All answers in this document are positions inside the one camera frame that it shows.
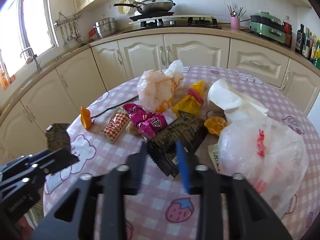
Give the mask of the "magenta snack wrapper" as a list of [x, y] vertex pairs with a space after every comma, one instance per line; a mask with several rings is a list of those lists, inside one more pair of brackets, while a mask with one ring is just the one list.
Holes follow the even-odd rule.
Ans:
[[142, 106], [135, 103], [127, 103], [123, 109], [127, 111], [133, 126], [147, 140], [152, 139], [168, 126], [162, 113], [146, 112]]

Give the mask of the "frying pan with lid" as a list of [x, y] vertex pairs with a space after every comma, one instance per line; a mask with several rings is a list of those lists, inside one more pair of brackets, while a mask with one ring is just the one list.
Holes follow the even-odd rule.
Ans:
[[169, 12], [176, 3], [172, 0], [144, 0], [142, 2], [132, 1], [129, 3], [116, 3], [114, 7], [135, 8], [140, 14], [152, 12]]

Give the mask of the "dark snack wrapper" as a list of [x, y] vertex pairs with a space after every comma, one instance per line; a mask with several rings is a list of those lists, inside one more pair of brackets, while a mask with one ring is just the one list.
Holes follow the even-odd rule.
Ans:
[[47, 147], [50, 152], [64, 148], [71, 153], [71, 141], [67, 128], [69, 124], [52, 124], [46, 129]]

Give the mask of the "white tissue paper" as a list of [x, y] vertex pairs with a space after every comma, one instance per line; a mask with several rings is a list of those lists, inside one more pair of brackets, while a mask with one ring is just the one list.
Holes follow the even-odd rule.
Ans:
[[258, 100], [238, 92], [224, 79], [212, 84], [207, 100], [223, 110], [229, 124], [250, 117], [263, 118], [269, 111]]

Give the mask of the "hanging utensil rack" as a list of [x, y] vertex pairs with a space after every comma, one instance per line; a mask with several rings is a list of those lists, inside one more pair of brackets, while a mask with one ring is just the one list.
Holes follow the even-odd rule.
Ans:
[[63, 41], [63, 48], [69, 49], [69, 43], [75, 41], [82, 44], [84, 38], [80, 33], [79, 20], [82, 18], [82, 14], [74, 14], [72, 16], [65, 16], [61, 11], [59, 12], [58, 19], [54, 22], [53, 26], [61, 34]]

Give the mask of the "green yellow bottle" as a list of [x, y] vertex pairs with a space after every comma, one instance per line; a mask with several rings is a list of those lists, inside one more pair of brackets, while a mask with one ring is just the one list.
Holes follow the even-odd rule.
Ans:
[[320, 38], [318, 38], [316, 43], [316, 49], [313, 55], [313, 65], [320, 69]]

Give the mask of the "orange peel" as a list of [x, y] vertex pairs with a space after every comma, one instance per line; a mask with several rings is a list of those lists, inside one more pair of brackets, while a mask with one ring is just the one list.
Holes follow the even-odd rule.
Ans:
[[85, 107], [80, 107], [80, 121], [85, 130], [89, 130], [92, 127], [91, 113]]
[[214, 116], [211, 118], [208, 118], [204, 122], [204, 126], [208, 129], [208, 132], [210, 134], [220, 136], [221, 131], [228, 126], [228, 122], [219, 116]]

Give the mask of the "dark sauce bottle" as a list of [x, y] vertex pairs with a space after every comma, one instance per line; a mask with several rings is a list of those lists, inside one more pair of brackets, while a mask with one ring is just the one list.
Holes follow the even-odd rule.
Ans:
[[295, 51], [299, 55], [302, 55], [303, 53], [304, 38], [305, 38], [304, 25], [301, 24], [300, 29], [297, 30], [296, 46], [295, 46]]

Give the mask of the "orange peel left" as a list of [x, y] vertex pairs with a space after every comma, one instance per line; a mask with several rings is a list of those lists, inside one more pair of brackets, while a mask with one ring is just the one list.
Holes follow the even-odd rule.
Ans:
[[85, 107], [80, 107], [80, 121], [85, 130], [89, 130], [92, 127], [91, 113]]

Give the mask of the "cream lower cabinets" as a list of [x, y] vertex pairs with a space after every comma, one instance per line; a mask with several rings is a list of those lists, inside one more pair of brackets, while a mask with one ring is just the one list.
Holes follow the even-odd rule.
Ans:
[[71, 123], [80, 107], [145, 70], [163, 70], [177, 59], [187, 67], [251, 74], [279, 89], [304, 115], [315, 110], [319, 70], [289, 49], [246, 31], [138, 31], [81, 47], [18, 89], [1, 113], [1, 154], [16, 157], [43, 149], [48, 125]]

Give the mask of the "kitchen faucet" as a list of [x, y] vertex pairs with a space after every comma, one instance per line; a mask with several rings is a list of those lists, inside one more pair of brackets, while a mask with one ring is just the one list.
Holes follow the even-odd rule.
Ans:
[[32, 62], [35, 62], [37, 71], [40, 73], [42, 72], [40, 61], [37, 59], [37, 55], [34, 53], [33, 49], [31, 47], [25, 48], [21, 53], [20, 53], [20, 58], [22, 58], [22, 55], [26, 53], [27, 59], [26, 59], [26, 64], [31, 64]]

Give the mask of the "pink utensil cup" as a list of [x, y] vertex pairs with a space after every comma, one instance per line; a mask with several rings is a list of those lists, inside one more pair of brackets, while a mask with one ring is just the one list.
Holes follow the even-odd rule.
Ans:
[[231, 16], [231, 29], [240, 30], [240, 18]]

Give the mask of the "gas stove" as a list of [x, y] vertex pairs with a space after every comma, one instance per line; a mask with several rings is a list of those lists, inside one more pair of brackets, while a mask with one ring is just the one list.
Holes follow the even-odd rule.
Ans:
[[171, 15], [162, 17], [145, 18], [131, 21], [130, 26], [139, 29], [155, 29], [169, 27], [197, 27], [221, 29], [217, 19], [210, 15]]

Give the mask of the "white orange plastic bag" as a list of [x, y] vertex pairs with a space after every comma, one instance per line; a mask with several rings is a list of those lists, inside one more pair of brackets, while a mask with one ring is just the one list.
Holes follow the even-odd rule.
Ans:
[[138, 81], [137, 93], [141, 106], [148, 112], [166, 112], [183, 81], [183, 63], [176, 60], [165, 72], [147, 70]]

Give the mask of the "steel stock pot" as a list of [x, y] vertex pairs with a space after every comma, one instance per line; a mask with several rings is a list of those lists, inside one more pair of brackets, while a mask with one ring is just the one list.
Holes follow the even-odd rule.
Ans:
[[101, 19], [95, 22], [93, 29], [99, 38], [105, 38], [117, 32], [117, 23], [114, 17], [107, 14], [103, 15]]

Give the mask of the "pink checkered tablecloth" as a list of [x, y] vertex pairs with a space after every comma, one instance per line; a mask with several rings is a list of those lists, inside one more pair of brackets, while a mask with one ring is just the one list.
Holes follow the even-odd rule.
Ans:
[[[307, 117], [281, 92], [249, 74], [219, 67], [185, 67], [184, 79], [175, 93], [180, 101], [193, 83], [204, 80], [208, 84], [225, 79], [237, 91], [249, 95], [268, 108], [268, 116], [289, 126], [303, 139], [309, 155], [309, 166], [299, 190], [280, 213], [282, 223], [293, 239], [300, 239], [315, 223], [319, 214], [319, 135]], [[127, 156], [140, 149], [142, 137], [121, 132], [109, 143], [102, 129], [113, 112], [103, 109], [130, 99], [136, 93], [138, 79], [127, 81], [110, 90], [89, 110], [97, 115], [91, 129], [83, 128], [75, 119], [68, 128], [72, 153], [79, 161], [48, 176], [44, 186], [45, 213], [59, 201], [83, 173], [105, 174], [125, 162]], [[146, 163], [142, 187], [137, 196], [126, 198], [127, 233], [130, 239], [194, 239], [196, 236], [199, 199], [185, 193], [178, 178], [170, 180], [149, 159]]]

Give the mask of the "large clear plastic bag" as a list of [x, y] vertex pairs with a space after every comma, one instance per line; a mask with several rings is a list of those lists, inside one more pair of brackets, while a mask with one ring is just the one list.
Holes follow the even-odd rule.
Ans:
[[221, 174], [240, 173], [281, 216], [309, 165], [303, 137], [269, 117], [236, 120], [220, 133]]

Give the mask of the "red white checkered wrapper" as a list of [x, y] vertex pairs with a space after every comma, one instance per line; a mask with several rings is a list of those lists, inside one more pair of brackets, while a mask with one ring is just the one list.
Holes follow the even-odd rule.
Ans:
[[129, 123], [130, 117], [123, 107], [118, 107], [102, 133], [109, 143], [114, 143]]

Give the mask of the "green electric cooker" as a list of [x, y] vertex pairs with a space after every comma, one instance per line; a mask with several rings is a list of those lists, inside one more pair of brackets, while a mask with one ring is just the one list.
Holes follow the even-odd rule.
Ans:
[[250, 16], [249, 29], [251, 32], [276, 41], [288, 48], [292, 46], [292, 25], [289, 17], [281, 21], [269, 12], [257, 12]]

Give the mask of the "red white sachet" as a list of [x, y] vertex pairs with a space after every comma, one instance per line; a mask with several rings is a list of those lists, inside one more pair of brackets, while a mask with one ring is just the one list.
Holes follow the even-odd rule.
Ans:
[[213, 166], [217, 173], [220, 172], [219, 169], [219, 151], [218, 151], [218, 144], [213, 144], [208, 146], [208, 154], [213, 163]]

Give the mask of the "black snack bag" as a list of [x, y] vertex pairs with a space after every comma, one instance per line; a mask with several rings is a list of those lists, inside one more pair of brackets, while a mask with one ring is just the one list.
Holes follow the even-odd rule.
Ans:
[[181, 110], [178, 113], [180, 117], [148, 141], [148, 155], [169, 180], [179, 173], [176, 143], [188, 155], [195, 154], [208, 134], [203, 119]]

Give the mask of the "orange peel right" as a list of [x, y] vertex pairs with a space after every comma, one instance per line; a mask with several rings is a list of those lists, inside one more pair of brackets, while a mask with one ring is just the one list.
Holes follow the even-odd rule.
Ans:
[[208, 132], [210, 134], [220, 136], [221, 131], [228, 126], [228, 122], [219, 116], [214, 116], [211, 118], [208, 118], [204, 122], [204, 126], [208, 129]]

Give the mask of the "yellow wrapper pink band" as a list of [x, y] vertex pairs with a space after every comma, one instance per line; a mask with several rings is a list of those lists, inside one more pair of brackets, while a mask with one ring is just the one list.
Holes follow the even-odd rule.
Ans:
[[188, 89], [187, 95], [171, 108], [172, 112], [177, 117], [180, 117], [180, 111], [199, 117], [206, 90], [207, 83], [205, 81], [201, 80], [193, 83], [191, 88]]

